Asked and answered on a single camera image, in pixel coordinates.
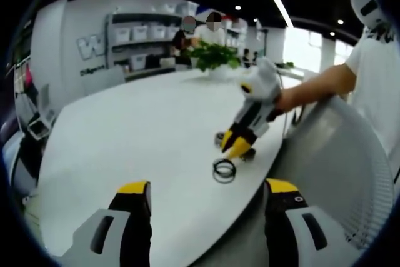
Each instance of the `oval table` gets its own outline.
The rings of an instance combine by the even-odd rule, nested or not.
[[[298,82],[283,78],[285,87]],[[237,220],[281,147],[284,116],[256,142],[253,162],[235,162],[232,183],[213,179],[212,163],[221,157],[214,135],[231,125],[243,100],[234,81],[213,83],[193,70],[123,84],[66,106],[49,137],[38,185],[48,251],[62,256],[75,230],[107,209],[122,185],[146,179],[151,266],[195,262]]]

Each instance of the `white t-shirt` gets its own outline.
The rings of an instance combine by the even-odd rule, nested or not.
[[[210,30],[206,24],[199,25],[194,30],[195,38],[200,38],[209,44],[225,45],[225,31],[223,28],[219,28],[216,31]]]
[[[394,179],[400,169],[400,47],[394,32],[369,31],[346,64],[357,75],[350,103],[375,130]],[[395,190],[400,192],[400,178]]]

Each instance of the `small robot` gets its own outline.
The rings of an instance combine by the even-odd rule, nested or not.
[[[215,135],[214,143],[222,153],[229,150],[224,160],[241,158],[252,160],[256,150],[252,147],[268,129],[268,122],[275,112],[274,101],[281,93],[276,65],[268,58],[262,58],[258,66],[246,70],[238,79],[244,95],[244,104],[234,118],[231,127]]]

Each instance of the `glass window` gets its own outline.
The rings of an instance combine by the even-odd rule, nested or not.
[[[342,41],[336,40],[335,53],[341,56],[346,55],[346,44]]]
[[[319,33],[310,32],[310,45],[315,47],[322,47],[323,36]]]
[[[338,54],[335,55],[335,62],[334,62],[335,65],[341,65],[345,62],[346,62],[346,58],[344,56],[340,56]]]
[[[335,65],[343,64],[346,62],[351,52],[353,51],[353,47],[345,42],[336,40],[335,42]]]
[[[286,28],[283,60],[318,73],[321,67],[321,46],[321,34],[301,28]]]

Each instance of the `yellow tip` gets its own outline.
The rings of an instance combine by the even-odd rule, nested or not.
[[[135,183],[126,184],[118,190],[119,194],[143,194],[146,190],[148,181],[137,181]]]
[[[224,149],[226,143],[228,142],[229,138],[232,136],[232,131],[228,130],[225,135],[224,138],[222,139],[222,143],[221,143],[221,149]]]
[[[241,157],[245,153],[247,153],[251,148],[251,145],[242,137],[238,137],[235,143],[232,146],[232,150],[228,155],[228,159],[234,159]]]
[[[299,191],[297,187],[288,181],[280,181],[278,179],[267,178],[267,182],[271,187],[272,193],[287,193]]]

